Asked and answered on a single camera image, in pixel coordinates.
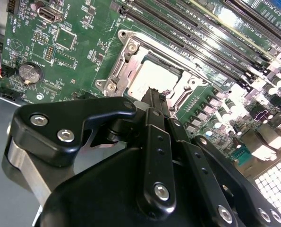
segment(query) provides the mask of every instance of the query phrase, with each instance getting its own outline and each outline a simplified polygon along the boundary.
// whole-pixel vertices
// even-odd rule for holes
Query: ram slot
[[[214,33],[210,32],[205,27],[197,24],[195,21],[191,20],[188,16],[182,13],[179,7],[175,6],[171,2],[167,0],[153,0],[157,6],[169,12],[169,14],[173,15],[174,17],[178,18],[180,21],[185,23],[187,26],[191,27],[193,30],[204,34],[206,37],[214,40],[218,45],[223,46],[224,48],[230,50],[231,53],[235,54],[235,57],[242,59],[244,63],[247,65],[254,65],[255,62],[250,59],[248,56],[245,55],[244,52],[240,51],[238,48],[235,48],[226,41],[220,39],[218,36],[215,36]]]
[[[240,75],[243,75],[247,68],[236,64],[234,61],[232,61],[230,58],[228,58],[225,55],[222,55],[221,52],[219,52],[217,49],[215,49],[213,46],[209,44],[202,44],[202,40],[199,39],[197,36],[191,35],[190,32],[185,29],[184,27],[178,25],[177,23],[174,23],[166,16],[164,16],[161,13],[156,12],[154,8],[149,6],[144,0],[135,0],[134,3],[131,4],[133,7],[136,8],[136,5],[139,6],[138,8],[140,11],[146,11],[145,13],[148,15],[151,15],[151,17],[154,17],[156,21],[160,21],[160,23],[165,23],[170,27],[175,33],[179,34],[180,37],[183,37],[185,40],[192,40],[195,42],[195,44],[202,48],[203,50],[207,52],[211,52],[214,56],[219,58],[220,60],[226,62],[226,65],[229,66],[230,68],[234,69],[235,71],[239,72]]]
[[[135,11],[128,10],[126,12],[126,17],[129,18],[130,20],[133,20],[133,21],[141,24],[144,28],[147,28],[148,30],[151,30],[152,32],[157,33],[158,35],[162,36],[165,40],[169,41],[169,43],[173,43],[174,45],[180,47],[185,53],[189,54],[190,56],[195,56],[196,58],[200,59],[206,66],[210,67],[211,69],[213,69],[215,71],[220,72],[227,78],[230,78],[233,81],[237,81],[239,79],[238,74],[235,74],[235,73],[227,70],[226,68],[220,67],[218,64],[215,64],[211,59],[202,55],[200,52],[198,52],[193,47],[186,45],[185,42],[183,42],[182,40],[179,40],[172,34],[169,34],[165,30],[156,26],[150,20],[146,19],[145,17],[142,17]]]
[[[219,31],[224,33],[228,38],[232,39],[238,46],[245,49],[247,52],[250,52],[252,55],[255,55],[257,58],[261,58],[261,52],[258,52],[257,49],[254,49],[252,46],[248,46],[242,41],[240,41],[237,37],[232,35],[226,28],[221,26],[216,21],[211,20],[206,15],[202,14],[201,12],[197,11],[196,9],[192,8],[189,4],[185,3],[184,0],[176,0],[176,2],[181,5],[183,8],[185,8],[189,13],[195,15],[196,17],[200,18],[202,21],[204,21],[206,24],[209,24],[215,28],[217,28]]]
[[[281,47],[281,30],[260,16],[248,5],[240,0],[221,0],[225,6],[231,9],[234,13],[241,17],[256,30],[264,34],[274,44]]]

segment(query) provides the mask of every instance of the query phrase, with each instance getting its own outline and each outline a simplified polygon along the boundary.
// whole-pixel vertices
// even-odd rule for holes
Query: motherboard
[[[166,96],[230,160],[281,149],[281,1],[9,0],[0,79],[27,103]]]

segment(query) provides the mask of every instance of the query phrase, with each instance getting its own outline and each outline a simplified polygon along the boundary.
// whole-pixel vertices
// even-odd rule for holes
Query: screw
[[[114,90],[115,90],[115,86],[112,85],[112,84],[109,84],[107,88],[108,88],[108,90],[110,90],[110,91],[114,91]]]
[[[271,210],[271,213],[272,213],[273,218],[276,219],[277,222],[281,223],[280,216],[274,210]]]
[[[38,100],[42,100],[43,98],[44,98],[43,94],[36,95],[36,99],[38,99]]]
[[[160,183],[155,185],[154,191],[157,197],[162,201],[167,201],[170,198],[168,189]]]
[[[71,143],[74,140],[74,134],[72,131],[67,129],[62,129],[57,133],[57,137],[60,141]]]
[[[205,139],[203,139],[203,138],[200,138],[200,142],[202,142],[204,145],[207,145],[206,140],[205,140]]]
[[[224,206],[219,205],[218,212],[219,212],[221,218],[223,220],[225,220],[227,223],[231,224],[233,222],[233,218],[232,218],[230,212]]]
[[[137,50],[137,46],[134,43],[128,44],[128,52],[129,53],[135,53]]]
[[[30,121],[35,126],[45,126],[46,124],[48,124],[48,119],[45,116],[39,114],[33,115],[30,118]]]
[[[174,124],[177,125],[177,126],[180,126],[180,125],[181,125],[180,122],[177,121],[177,120],[174,120]]]
[[[259,210],[259,212],[260,212],[261,217],[263,217],[263,219],[264,219],[265,221],[267,221],[268,223],[270,223],[270,222],[271,222],[271,219],[270,219],[270,217],[268,216],[268,214],[267,214],[264,210],[262,210],[261,208],[259,208],[258,210]]]

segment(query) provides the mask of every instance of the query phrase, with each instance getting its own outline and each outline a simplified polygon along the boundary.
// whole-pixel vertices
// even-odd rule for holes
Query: white grid
[[[281,162],[255,180],[261,194],[281,213]]]

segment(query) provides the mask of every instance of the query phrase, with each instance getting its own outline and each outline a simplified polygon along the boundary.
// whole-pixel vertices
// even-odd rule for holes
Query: metal bracket
[[[53,167],[18,147],[14,140],[11,140],[7,158],[21,171],[42,207],[58,185],[75,175],[73,165],[63,168]]]
[[[104,123],[135,114],[136,107],[123,97],[25,105],[14,114],[10,136],[48,164],[68,166]]]
[[[180,56],[171,48],[139,32],[120,30],[118,38],[124,44],[108,78],[96,80],[95,85],[105,96],[123,96],[130,88],[146,58],[158,59],[166,65],[180,71],[179,80],[172,91],[167,94],[167,103],[174,116],[198,87],[212,84],[200,68],[192,61]]]
[[[281,214],[264,196],[203,136],[192,142],[206,156],[219,184],[225,185],[234,195],[238,216],[246,226],[281,227]]]
[[[146,96],[154,99],[155,90]],[[161,108],[160,99],[152,100]],[[170,135],[165,131],[164,115],[157,108],[146,110],[143,129],[143,156],[140,171],[138,206],[151,219],[166,219],[176,207],[176,192]]]
[[[172,136],[172,147],[175,156],[180,157],[186,167],[187,176],[194,189],[192,192],[201,201],[198,212],[204,214],[206,226],[237,227],[238,223],[225,199],[220,186],[213,175],[202,150],[191,144],[182,124],[176,119],[167,121],[168,131]]]

